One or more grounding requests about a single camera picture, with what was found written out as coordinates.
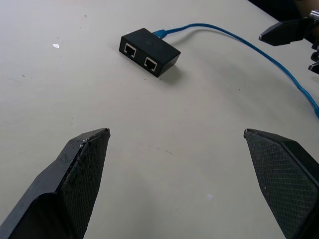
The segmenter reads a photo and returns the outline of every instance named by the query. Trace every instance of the black adapter box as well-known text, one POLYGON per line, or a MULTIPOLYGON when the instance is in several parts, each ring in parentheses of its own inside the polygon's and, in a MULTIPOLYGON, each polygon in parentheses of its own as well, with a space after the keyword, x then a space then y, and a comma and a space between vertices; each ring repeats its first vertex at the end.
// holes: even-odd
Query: black adapter box
POLYGON ((120 52, 156 77, 174 65, 180 55, 180 51, 145 28, 122 36, 120 52))

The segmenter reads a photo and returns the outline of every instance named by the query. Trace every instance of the white table surface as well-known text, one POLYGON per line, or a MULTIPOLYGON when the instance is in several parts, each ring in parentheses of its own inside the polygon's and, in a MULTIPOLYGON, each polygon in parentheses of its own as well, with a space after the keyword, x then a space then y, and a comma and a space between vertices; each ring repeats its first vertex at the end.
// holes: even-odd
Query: white table surface
POLYGON ((210 30, 165 38, 181 56, 161 80, 118 51, 128 32, 193 22, 260 47, 319 102, 319 76, 307 70, 311 44, 258 41, 276 21, 247 0, 0 2, 1 222, 69 139, 108 127, 85 238, 284 238, 243 132, 292 138, 319 159, 319 120, 292 81, 254 50, 210 30))

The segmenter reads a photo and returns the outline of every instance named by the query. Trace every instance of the textured gripper pad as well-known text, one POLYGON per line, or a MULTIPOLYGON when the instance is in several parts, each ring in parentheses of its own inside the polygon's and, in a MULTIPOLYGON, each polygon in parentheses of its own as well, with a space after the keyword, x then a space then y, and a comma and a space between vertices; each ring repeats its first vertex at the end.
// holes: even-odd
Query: textured gripper pad
POLYGON ((84 143, 58 192, 77 239, 84 237, 99 192, 107 140, 101 134, 84 143))
POLYGON ((285 237, 295 239, 316 206, 317 187, 280 144, 245 136, 260 189, 285 237))

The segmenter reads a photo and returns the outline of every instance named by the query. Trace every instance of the ethernet port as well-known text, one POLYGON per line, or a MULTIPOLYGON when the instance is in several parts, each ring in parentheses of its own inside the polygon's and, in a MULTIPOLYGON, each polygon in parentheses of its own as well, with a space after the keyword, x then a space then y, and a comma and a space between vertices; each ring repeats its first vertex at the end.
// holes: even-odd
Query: ethernet port
POLYGON ((135 53, 136 53, 136 48, 134 48, 130 44, 126 43, 125 48, 124 48, 124 52, 134 58, 135 53))
POLYGON ((149 68, 151 71, 154 72, 157 65, 158 65, 158 64, 157 64, 155 61, 153 61, 152 59, 150 59, 149 57, 147 57, 147 58, 145 59, 144 66, 146 66, 147 68, 149 68))

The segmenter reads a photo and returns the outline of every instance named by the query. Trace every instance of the blue ethernet cable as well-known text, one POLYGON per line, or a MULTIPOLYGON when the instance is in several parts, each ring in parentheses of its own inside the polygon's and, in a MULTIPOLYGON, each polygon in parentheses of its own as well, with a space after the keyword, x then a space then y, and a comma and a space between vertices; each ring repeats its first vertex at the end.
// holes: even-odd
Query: blue ethernet cable
POLYGON ((270 60, 272 63, 274 63, 277 67, 279 67, 287 76, 289 76, 290 79, 292 79, 292 81, 294 82, 294 84, 296 85, 296 87, 304 94, 304 96, 308 99, 308 101, 312 104, 314 110, 315 110, 315 114, 317 116, 317 118, 319 119, 319 107, 316 104, 316 102, 314 101, 314 99, 312 98, 312 96, 309 94, 309 92, 307 90, 305 90, 305 88, 303 88, 298 80, 290 73, 290 71, 288 71, 288 69, 286 67, 284 67, 282 64, 280 64, 278 61, 276 61, 274 58, 272 58, 270 55, 266 54, 265 52, 263 52, 262 50, 260 50, 259 48, 257 48, 256 46, 254 46, 253 44, 251 44, 250 42, 246 41, 245 39, 241 38, 240 36, 235 35, 234 33, 231 33, 223 28, 220 28, 218 26, 214 26, 211 24, 206 24, 206 23, 192 23, 183 27, 179 27, 179 28, 174 28, 174 29, 170 29, 170 30, 158 30, 153 32, 153 34, 155 34, 156 36, 158 36, 159 38, 163 39, 164 37, 166 37, 168 34, 172 34, 175 32, 179 32, 179 31, 183 31, 185 29, 188 29, 190 27, 208 27, 208 28, 212 28, 218 31, 221 31, 227 35, 230 35, 232 37, 234 37, 235 39, 241 41, 242 43, 246 44, 247 46, 253 48, 255 51, 259 52, 260 54, 262 54, 264 57, 266 57, 268 60, 270 60))

